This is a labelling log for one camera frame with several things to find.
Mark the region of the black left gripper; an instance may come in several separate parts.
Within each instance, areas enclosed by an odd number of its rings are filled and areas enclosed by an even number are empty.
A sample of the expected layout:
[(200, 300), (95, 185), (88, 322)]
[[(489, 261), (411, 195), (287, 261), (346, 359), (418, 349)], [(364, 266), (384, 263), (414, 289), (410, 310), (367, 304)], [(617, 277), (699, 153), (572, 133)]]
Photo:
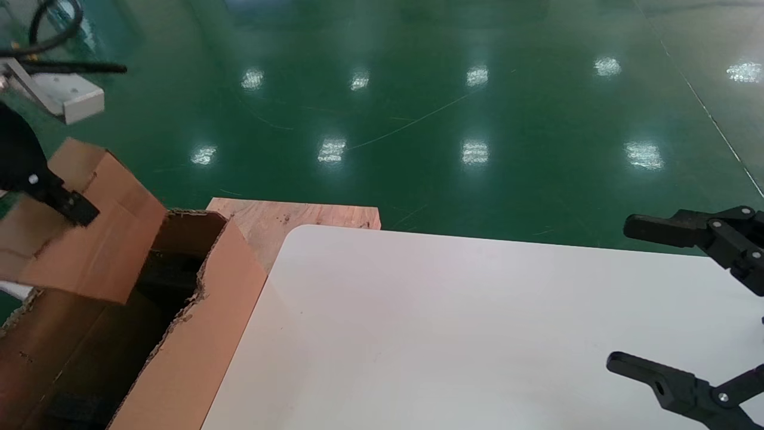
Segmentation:
[(29, 123), (1, 103), (1, 188), (24, 192), (77, 226), (88, 226), (100, 211), (81, 193), (69, 191), (64, 181), (47, 170), (47, 159)]

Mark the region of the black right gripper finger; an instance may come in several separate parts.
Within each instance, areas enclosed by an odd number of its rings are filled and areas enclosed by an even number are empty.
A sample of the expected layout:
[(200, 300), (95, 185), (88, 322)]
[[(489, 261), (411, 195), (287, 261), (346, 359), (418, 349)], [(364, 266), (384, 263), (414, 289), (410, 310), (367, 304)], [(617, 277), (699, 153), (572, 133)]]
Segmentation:
[(763, 212), (734, 207), (717, 213), (678, 210), (669, 218), (634, 213), (623, 234), (631, 239), (696, 247), (728, 270), (756, 296), (763, 296)]
[(763, 392), (763, 365), (712, 386), (693, 373), (626, 353), (611, 353), (609, 372), (647, 384), (662, 409), (707, 429), (761, 429), (741, 407)]

